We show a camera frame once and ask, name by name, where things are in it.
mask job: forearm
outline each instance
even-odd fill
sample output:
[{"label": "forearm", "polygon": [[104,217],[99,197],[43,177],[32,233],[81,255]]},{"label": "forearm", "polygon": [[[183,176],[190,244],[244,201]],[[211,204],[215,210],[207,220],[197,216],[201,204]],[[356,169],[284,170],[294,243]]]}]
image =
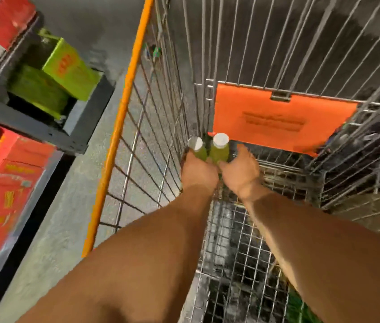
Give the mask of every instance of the forearm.
[{"label": "forearm", "polygon": [[246,206],[313,311],[325,323],[380,322],[380,234],[261,190]]},{"label": "forearm", "polygon": [[122,228],[21,322],[176,322],[197,267],[210,201],[204,187],[190,187]]}]

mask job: person's right arm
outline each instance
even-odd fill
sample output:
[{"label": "person's right arm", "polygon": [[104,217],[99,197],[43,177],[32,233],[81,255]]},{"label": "person's right arm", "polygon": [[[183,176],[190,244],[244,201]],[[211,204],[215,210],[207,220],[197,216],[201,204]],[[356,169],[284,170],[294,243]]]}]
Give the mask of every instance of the person's right arm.
[{"label": "person's right arm", "polygon": [[262,186],[256,159],[238,147],[234,161],[220,163],[224,182],[302,299],[324,323],[380,323],[380,233]]}]

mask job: bottle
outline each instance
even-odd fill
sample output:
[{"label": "bottle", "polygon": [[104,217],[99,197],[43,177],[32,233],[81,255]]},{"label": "bottle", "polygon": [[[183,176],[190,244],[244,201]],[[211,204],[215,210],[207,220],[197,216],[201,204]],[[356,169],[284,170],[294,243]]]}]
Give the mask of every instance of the bottle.
[{"label": "bottle", "polygon": [[225,133],[218,133],[211,142],[209,157],[216,164],[218,161],[227,162],[229,160],[229,136]]},{"label": "bottle", "polygon": [[202,161],[206,161],[208,154],[206,152],[205,145],[203,145],[202,138],[197,136],[191,137],[187,142],[187,146],[194,151],[194,154],[197,158],[201,159]]}]

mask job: orange bar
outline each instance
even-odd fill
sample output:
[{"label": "orange bar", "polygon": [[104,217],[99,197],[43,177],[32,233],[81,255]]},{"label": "orange bar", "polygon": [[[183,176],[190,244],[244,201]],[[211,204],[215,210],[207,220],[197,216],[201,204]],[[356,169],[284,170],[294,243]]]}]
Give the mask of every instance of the orange bar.
[{"label": "orange bar", "polygon": [[120,105],[118,108],[117,118],[114,124],[114,132],[111,137],[111,144],[109,146],[108,154],[106,155],[106,162],[101,172],[99,186],[97,187],[96,203],[93,206],[91,213],[91,221],[88,225],[88,232],[86,234],[85,243],[82,250],[82,257],[87,256],[94,247],[96,240],[97,228],[100,224],[100,217],[105,204],[106,193],[108,192],[109,182],[111,180],[112,169],[115,164],[115,157],[117,156],[118,144],[123,132],[124,119],[127,114],[130,96],[133,89],[133,81],[136,76],[137,66],[139,64],[139,56],[143,46],[146,27],[151,17],[151,9],[154,0],[145,0],[142,15],[139,21],[139,27],[136,33],[135,43],[133,44],[132,57],[127,70],[126,79],[124,83],[123,95],[121,97]]},{"label": "orange bar", "polygon": [[271,100],[256,88],[218,84],[214,133],[230,139],[316,157],[316,150],[356,111],[357,103],[292,95]]}]

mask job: wire mesh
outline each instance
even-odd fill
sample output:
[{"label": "wire mesh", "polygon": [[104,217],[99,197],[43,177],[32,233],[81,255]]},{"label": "wire mesh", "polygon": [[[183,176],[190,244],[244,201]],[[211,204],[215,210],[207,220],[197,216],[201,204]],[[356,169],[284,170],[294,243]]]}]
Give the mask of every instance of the wire mesh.
[{"label": "wire mesh", "polygon": [[[315,158],[247,146],[274,191],[380,231],[380,0],[150,2],[110,183],[98,193],[96,244],[180,193],[180,157],[190,136],[212,129],[219,82],[272,91],[279,102],[357,102]],[[243,204],[221,186],[180,321],[288,321],[289,291],[274,263]]]}]

